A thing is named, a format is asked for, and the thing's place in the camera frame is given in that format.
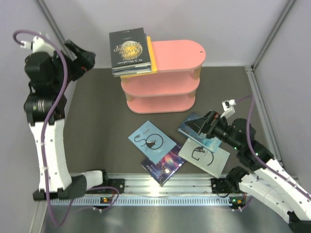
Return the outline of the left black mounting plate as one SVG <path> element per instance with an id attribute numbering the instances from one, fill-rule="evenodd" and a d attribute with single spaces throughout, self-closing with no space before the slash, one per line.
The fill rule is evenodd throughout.
<path id="1" fill-rule="evenodd" d="M 120 194 L 124 193 L 125 179 L 109 178 L 107 184 L 111 187 L 118 189 Z"/>

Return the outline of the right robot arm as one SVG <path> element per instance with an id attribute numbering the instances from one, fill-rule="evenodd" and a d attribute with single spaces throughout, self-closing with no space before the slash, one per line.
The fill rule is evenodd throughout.
<path id="1" fill-rule="evenodd" d="M 199 136 L 218 138 L 237 151 L 243 167 L 233 168 L 225 183 L 231 192 L 244 192 L 277 213 L 294 233 L 311 231 L 311 195 L 286 170 L 275 156 L 255 139 L 249 120 L 225 117 L 209 111 L 204 117 L 187 120 L 185 125 Z"/>

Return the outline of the grey white book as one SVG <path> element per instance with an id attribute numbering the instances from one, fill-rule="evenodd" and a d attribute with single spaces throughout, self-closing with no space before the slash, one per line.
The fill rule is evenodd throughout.
<path id="1" fill-rule="evenodd" d="M 178 155 L 213 177 L 220 178 L 230 153 L 222 148 L 217 148 L 215 152 L 211 152 L 193 140 L 188 139 Z"/>

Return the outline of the black moon cover book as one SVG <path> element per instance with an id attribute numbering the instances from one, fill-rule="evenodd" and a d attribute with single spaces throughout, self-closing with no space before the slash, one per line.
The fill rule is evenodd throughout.
<path id="1" fill-rule="evenodd" d="M 151 65 L 144 29 L 109 33 L 112 70 Z"/>

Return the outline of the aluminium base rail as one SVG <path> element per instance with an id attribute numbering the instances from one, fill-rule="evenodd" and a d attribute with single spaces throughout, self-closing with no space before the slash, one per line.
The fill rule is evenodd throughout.
<path id="1" fill-rule="evenodd" d="M 243 208 L 249 198 L 255 198 L 271 209 L 293 211 L 311 201 L 301 193 L 294 194 L 295 188 L 290 187 L 290 194 L 281 195 L 270 185 L 258 180 L 254 175 L 246 175 L 239 183 L 240 191 L 220 190 L 215 180 L 208 175 L 198 177 L 192 175 L 176 175 L 163 186 L 145 176 L 131 175 L 125 180 L 124 190 L 116 194 L 86 194 L 84 197 L 70 200 L 51 200 L 51 206 L 81 206 L 105 208 L 114 206 L 229 206 Z"/>

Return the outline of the pink three-tier shelf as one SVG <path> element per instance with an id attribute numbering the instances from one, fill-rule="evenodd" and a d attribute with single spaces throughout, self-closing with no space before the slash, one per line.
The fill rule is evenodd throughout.
<path id="1" fill-rule="evenodd" d="M 192 40 L 152 41 L 157 73 L 121 79 L 128 108 L 137 114 L 183 112 L 195 103 L 206 58 Z"/>

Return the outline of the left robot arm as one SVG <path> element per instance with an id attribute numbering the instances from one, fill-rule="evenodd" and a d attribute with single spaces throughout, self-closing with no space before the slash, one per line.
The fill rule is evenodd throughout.
<path id="1" fill-rule="evenodd" d="M 63 139 L 67 103 L 64 91 L 70 82 L 93 69 L 96 55 L 71 40 L 67 40 L 65 46 L 75 54 L 75 59 L 60 58 L 55 48 L 39 36 L 25 44 L 32 54 L 25 59 L 30 93 L 24 111 L 34 136 L 40 171 L 34 200 L 72 200 L 83 197 L 93 187 L 100 193 L 110 187 L 102 169 L 71 176 L 67 168 Z"/>

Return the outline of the navy blue book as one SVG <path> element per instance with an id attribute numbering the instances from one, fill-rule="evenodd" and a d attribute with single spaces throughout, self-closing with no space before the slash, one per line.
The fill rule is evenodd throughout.
<path id="1" fill-rule="evenodd" d="M 140 73 L 148 73 L 152 71 L 151 65 L 139 66 L 139 67 L 128 67 L 124 69 L 112 70 L 113 76 L 119 77 L 123 75 L 134 75 Z"/>

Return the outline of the black mounting plate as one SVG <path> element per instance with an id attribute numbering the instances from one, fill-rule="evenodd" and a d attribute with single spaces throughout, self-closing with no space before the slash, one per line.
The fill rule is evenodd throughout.
<path id="1" fill-rule="evenodd" d="M 125 179 L 109 178 L 107 184 L 111 187 L 118 189 L 120 194 L 124 193 Z"/>
<path id="2" fill-rule="evenodd" d="M 233 187 L 225 182 L 225 178 L 212 178 L 210 181 L 213 194 L 228 195 L 236 192 Z"/>

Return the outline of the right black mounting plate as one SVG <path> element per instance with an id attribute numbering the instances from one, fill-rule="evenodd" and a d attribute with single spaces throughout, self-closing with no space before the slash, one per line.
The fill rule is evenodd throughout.
<path id="1" fill-rule="evenodd" d="M 225 182 L 225 178 L 212 178 L 210 181 L 213 194 L 228 195 L 236 192 L 233 187 Z"/>

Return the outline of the teal ocean cover book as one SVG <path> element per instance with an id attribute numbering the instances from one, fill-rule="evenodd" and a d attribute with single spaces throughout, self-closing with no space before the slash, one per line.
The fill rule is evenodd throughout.
<path id="1" fill-rule="evenodd" d="M 196 122 L 197 119 L 202 118 L 195 112 L 192 112 L 178 127 L 178 131 L 185 135 L 188 139 L 193 140 L 200 146 L 208 149 L 210 152 L 215 152 L 221 144 L 221 140 L 212 137 L 207 138 L 207 134 L 199 132 L 201 126 Z"/>

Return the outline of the purple Robinson Crusoe book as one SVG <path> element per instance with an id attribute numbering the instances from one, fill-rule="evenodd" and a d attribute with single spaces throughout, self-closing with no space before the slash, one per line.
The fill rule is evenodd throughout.
<path id="1" fill-rule="evenodd" d="M 159 184 L 159 186 L 163 186 L 168 179 L 170 179 L 171 176 L 185 163 L 186 160 L 178 155 L 181 148 L 182 146 L 177 144 L 157 164 L 153 163 L 148 158 L 141 162 L 141 166 Z"/>

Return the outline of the yellow book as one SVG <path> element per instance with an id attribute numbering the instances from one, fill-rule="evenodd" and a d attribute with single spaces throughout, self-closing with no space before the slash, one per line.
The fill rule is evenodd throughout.
<path id="1" fill-rule="evenodd" d="M 149 56 L 151 59 L 151 71 L 150 72 L 138 72 L 136 74 L 131 74 L 131 75 L 123 75 L 123 76 L 120 76 L 121 79 L 157 73 L 156 59 L 155 59 L 154 50 L 152 47 L 151 37 L 147 36 L 146 40 L 147 40 L 147 45 L 148 45 L 148 50 L 149 50 Z"/>

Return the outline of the light blue cat book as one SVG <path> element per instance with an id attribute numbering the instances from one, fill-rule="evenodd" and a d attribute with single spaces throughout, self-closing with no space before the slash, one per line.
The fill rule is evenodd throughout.
<path id="1" fill-rule="evenodd" d="M 177 145 L 150 121 L 141 125 L 128 139 L 154 164 Z"/>

